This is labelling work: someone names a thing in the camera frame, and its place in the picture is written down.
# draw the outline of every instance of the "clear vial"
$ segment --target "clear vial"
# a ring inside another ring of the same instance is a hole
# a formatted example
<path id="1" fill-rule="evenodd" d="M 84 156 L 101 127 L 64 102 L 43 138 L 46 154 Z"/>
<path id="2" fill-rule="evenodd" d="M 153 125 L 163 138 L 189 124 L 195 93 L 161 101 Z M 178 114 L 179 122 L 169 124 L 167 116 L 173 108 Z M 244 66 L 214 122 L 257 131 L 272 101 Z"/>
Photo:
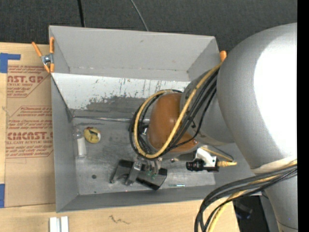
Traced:
<path id="1" fill-rule="evenodd" d="M 86 141 L 84 133 L 79 129 L 78 126 L 73 127 L 73 138 L 77 140 L 76 158 L 85 158 L 87 156 Z"/>

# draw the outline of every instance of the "white connector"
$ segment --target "white connector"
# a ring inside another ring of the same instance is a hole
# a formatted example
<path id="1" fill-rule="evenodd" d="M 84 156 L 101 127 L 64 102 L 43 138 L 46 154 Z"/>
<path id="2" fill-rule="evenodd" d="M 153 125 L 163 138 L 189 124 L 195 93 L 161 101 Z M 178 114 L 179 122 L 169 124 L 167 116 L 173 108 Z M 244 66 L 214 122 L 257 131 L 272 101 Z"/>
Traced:
<path id="1" fill-rule="evenodd" d="M 68 217 L 50 217 L 49 232 L 69 232 Z"/>
<path id="2" fill-rule="evenodd" d="M 205 162 L 205 167 L 215 167 L 217 157 L 216 156 L 211 156 L 207 151 L 198 148 L 197 153 L 195 155 L 195 159 L 202 159 Z"/>

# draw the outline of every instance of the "wooden table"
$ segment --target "wooden table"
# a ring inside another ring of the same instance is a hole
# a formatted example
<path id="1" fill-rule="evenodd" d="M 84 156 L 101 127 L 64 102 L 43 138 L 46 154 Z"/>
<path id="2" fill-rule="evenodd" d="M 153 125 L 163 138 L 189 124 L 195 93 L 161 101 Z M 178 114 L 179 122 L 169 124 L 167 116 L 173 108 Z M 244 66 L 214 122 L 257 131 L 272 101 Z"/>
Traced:
<path id="1" fill-rule="evenodd" d="M 47 45 L 41 45 L 40 48 L 43 54 L 48 52 Z M 29 44 L 0 43 L 0 52 L 21 53 L 21 62 L 14 61 L 14 65 L 42 64 Z M 0 184 L 5 183 L 6 81 L 7 74 L 0 73 Z M 50 217 L 69 216 L 70 232 L 191 232 L 200 204 L 201 200 L 197 200 L 61 214 L 55 212 L 54 203 L 10 207 L 0 209 L 0 231 L 48 231 Z M 214 231 L 239 232 L 232 205 L 229 205 L 221 215 Z"/>

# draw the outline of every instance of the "brown rubber bulb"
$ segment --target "brown rubber bulb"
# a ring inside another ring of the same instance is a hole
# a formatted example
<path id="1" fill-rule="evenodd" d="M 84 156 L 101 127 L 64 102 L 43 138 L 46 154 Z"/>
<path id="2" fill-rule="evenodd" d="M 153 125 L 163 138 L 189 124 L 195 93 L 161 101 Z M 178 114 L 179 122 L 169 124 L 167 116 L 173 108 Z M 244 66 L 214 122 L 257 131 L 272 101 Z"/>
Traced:
<path id="1" fill-rule="evenodd" d="M 170 93 L 161 96 L 151 112 L 150 124 L 147 130 L 147 137 L 150 144 L 159 150 L 167 141 L 173 127 L 180 114 L 180 99 L 181 93 Z M 186 140 L 192 138 L 187 132 L 183 135 L 177 144 L 180 144 Z M 170 152 L 179 153 L 186 152 L 193 148 L 197 144 L 197 141 L 192 139 L 186 144 L 179 146 Z"/>

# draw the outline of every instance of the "cable bundle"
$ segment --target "cable bundle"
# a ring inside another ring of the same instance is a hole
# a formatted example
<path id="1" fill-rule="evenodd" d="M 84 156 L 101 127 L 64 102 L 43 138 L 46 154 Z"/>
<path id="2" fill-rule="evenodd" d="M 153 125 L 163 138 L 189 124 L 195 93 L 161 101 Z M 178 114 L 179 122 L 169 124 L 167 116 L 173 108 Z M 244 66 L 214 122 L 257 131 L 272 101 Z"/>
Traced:
<path id="1" fill-rule="evenodd" d="M 194 231 L 197 232 L 198 226 L 200 226 L 203 232 L 206 231 L 211 232 L 214 228 L 216 219 L 219 217 L 220 211 L 227 203 L 239 197 L 246 197 L 258 193 L 280 181 L 292 178 L 296 175 L 297 175 L 297 160 L 292 162 L 284 169 L 235 181 L 214 190 L 203 200 L 200 206 L 200 210 L 197 214 L 194 224 Z M 204 223 L 203 212 L 206 210 L 206 208 L 214 201 L 220 198 L 227 197 L 228 195 L 230 195 L 228 199 L 224 203 L 216 207 L 208 217 L 206 223 Z"/>
<path id="2" fill-rule="evenodd" d="M 153 104 L 153 102 L 158 99 L 161 95 L 164 95 L 166 93 L 171 93 L 171 92 L 179 92 L 177 90 L 162 90 L 159 91 L 157 93 L 155 93 L 154 95 L 150 96 L 140 107 L 139 109 L 136 111 L 135 115 L 132 118 L 132 122 L 129 128 L 130 133 L 130 142 L 132 145 L 132 148 L 134 149 L 134 151 L 147 158 L 147 159 L 156 159 L 166 153 L 168 153 L 169 151 L 171 151 L 172 149 L 175 149 L 183 144 L 186 144 L 187 142 L 191 141 L 192 139 L 194 139 L 197 134 L 199 133 L 200 127 L 202 125 L 202 121 L 204 118 L 204 115 L 208 109 L 208 107 L 211 104 L 211 101 L 216 93 L 216 80 L 217 80 L 217 74 L 219 71 L 219 68 L 221 66 L 222 63 L 218 64 L 217 66 L 215 66 L 214 68 L 212 68 L 210 71 L 208 71 L 202 78 L 201 80 L 198 82 L 197 86 L 192 90 L 192 92 L 190 93 L 189 97 L 186 99 L 186 103 L 174 125 L 173 130 L 171 131 L 167 141 L 165 142 L 165 144 L 162 146 L 162 148 L 160 150 L 158 150 L 157 152 L 152 152 L 150 147 L 147 145 L 147 143 L 145 142 L 145 140 L 141 137 L 141 132 L 142 132 L 142 128 L 143 128 L 143 120 L 145 118 L 146 112 L 148 110 L 148 108 L 150 107 L 151 104 Z M 197 98 L 195 99 L 195 101 L 191 104 L 193 97 L 195 96 L 195 94 L 197 93 L 198 89 L 200 89 L 199 94 L 197 95 Z M 184 135 L 184 133 L 187 131 L 188 127 L 192 124 L 193 119 L 195 118 L 198 110 L 200 109 L 200 107 L 206 102 L 206 106 L 203 110 L 200 122 L 198 124 L 197 130 L 195 135 L 185 141 L 182 142 L 181 144 L 177 144 L 179 142 L 179 140 L 182 138 L 182 136 Z"/>

